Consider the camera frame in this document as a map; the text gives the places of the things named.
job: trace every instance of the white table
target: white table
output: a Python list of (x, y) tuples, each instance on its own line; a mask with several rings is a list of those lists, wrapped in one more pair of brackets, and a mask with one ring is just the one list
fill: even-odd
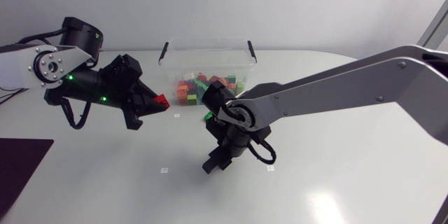
[[(117, 54), (103, 52), (100, 65)], [(173, 99), (157, 69), (160, 52), (129, 54), (140, 61), (142, 81)], [(353, 61), (310, 51), (256, 54), (248, 88)], [(204, 106), (171, 103), (132, 131), (121, 110), (93, 104), (84, 128), (74, 130), (43, 93), (0, 106), (1, 137), (55, 140), (5, 224), (431, 223), (448, 193), (448, 146), (397, 104), (278, 120), (267, 139), (278, 155), (275, 171), (246, 151), (207, 175), (202, 163), (216, 140)], [(74, 103), (76, 115), (82, 107)]]

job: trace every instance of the green cube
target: green cube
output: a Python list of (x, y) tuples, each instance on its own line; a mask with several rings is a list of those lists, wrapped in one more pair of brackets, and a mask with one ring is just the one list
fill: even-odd
[(210, 111), (204, 116), (204, 121), (208, 121), (212, 117), (213, 117), (213, 113)]
[(187, 104), (188, 105), (197, 105), (197, 95), (196, 94), (189, 94), (187, 96)]
[(242, 83), (242, 82), (238, 82), (238, 83), (237, 83), (237, 90), (236, 90), (236, 93), (239, 94), (239, 93), (241, 93), (241, 92), (243, 92), (243, 91), (244, 91), (244, 83)]
[(227, 76), (227, 81), (229, 83), (236, 83), (237, 82), (237, 77), (236, 76)]

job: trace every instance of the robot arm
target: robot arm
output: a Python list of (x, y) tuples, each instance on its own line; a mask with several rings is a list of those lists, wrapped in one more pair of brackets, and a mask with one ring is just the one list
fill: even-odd
[[(269, 124), (282, 117), (385, 102), (397, 102), (427, 133), (448, 145), (447, 77), (447, 53), (404, 46), (285, 85), (260, 84), (238, 98), (215, 82), (202, 101), (214, 115), (206, 127), (219, 147), (203, 168), (207, 173), (215, 166), (224, 169), (246, 148), (272, 164), (276, 154), (265, 137)], [(260, 157), (252, 140), (272, 159)]]
[[(62, 34), (60, 45), (29, 45)], [(140, 80), (142, 70), (137, 60), (119, 55), (108, 66), (95, 71), (103, 34), (92, 25), (66, 17), (58, 31), (22, 39), (0, 47), (0, 87), (44, 88), (49, 105), (61, 106), (70, 126), (80, 129), (87, 119), (91, 103), (122, 109), (128, 129), (143, 124), (139, 116), (167, 110), (162, 94), (157, 96)], [(86, 102), (79, 123), (67, 98)]]

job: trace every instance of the container handle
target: container handle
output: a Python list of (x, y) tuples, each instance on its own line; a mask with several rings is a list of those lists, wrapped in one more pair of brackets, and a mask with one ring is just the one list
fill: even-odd
[(252, 42), (251, 41), (247, 41), (247, 44), (249, 45), (249, 52), (251, 52), (251, 56), (255, 58), (255, 63), (258, 63), (257, 62), (257, 56), (255, 56), (255, 53), (253, 51)]
[(163, 47), (163, 50), (162, 50), (162, 53), (160, 54), (160, 57), (159, 57), (159, 66), (160, 66), (160, 60), (162, 60), (163, 59), (163, 57), (165, 57), (165, 53), (167, 52), (167, 49), (168, 49), (168, 42), (166, 42), (165, 43), (165, 45), (164, 45), (164, 47)]
[[(252, 42), (247, 41), (247, 44), (249, 46), (249, 52), (251, 52), (251, 56), (255, 58), (255, 63), (258, 63), (257, 56), (255, 56), (255, 52), (253, 51)], [(166, 42), (165, 45), (163, 46), (162, 53), (160, 54), (160, 57), (159, 57), (159, 65), (161, 64), (160, 61), (165, 57), (165, 53), (167, 53), (168, 45), (169, 45), (169, 43)]]

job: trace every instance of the plastic storage bin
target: plastic storage bin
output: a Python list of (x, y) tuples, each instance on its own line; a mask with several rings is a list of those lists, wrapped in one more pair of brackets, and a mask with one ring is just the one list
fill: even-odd
[(238, 95), (256, 63), (251, 42), (242, 38), (175, 38), (165, 43), (159, 58), (180, 105), (202, 104), (214, 81)]

